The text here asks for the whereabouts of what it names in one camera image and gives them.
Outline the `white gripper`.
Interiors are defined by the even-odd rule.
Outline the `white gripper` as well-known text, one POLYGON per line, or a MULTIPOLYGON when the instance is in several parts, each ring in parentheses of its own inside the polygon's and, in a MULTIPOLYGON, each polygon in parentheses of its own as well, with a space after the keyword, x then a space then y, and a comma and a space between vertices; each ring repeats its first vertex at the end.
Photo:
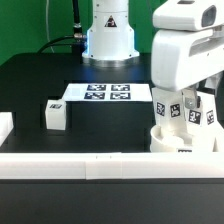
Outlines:
POLYGON ((217 90, 223 70, 224 37, 215 36, 213 29, 199 32, 159 30, 154 37, 152 82, 168 91, 183 89, 187 109, 195 109, 198 101, 196 88, 189 86, 207 78, 205 87, 217 90))

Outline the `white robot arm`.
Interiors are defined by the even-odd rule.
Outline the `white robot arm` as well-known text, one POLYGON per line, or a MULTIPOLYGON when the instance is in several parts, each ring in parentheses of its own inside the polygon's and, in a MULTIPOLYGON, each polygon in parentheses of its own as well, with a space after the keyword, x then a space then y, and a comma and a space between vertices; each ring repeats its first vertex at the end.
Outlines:
MULTIPOLYGON (((85 63, 118 67, 134 61, 129 0, 92 0, 85 63)), ((194 86, 224 71, 224 0, 167 0, 153 13, 158 32, 151 51, 151 80, 166 91, 185 90, 185 106, 198 104, 194 86)))

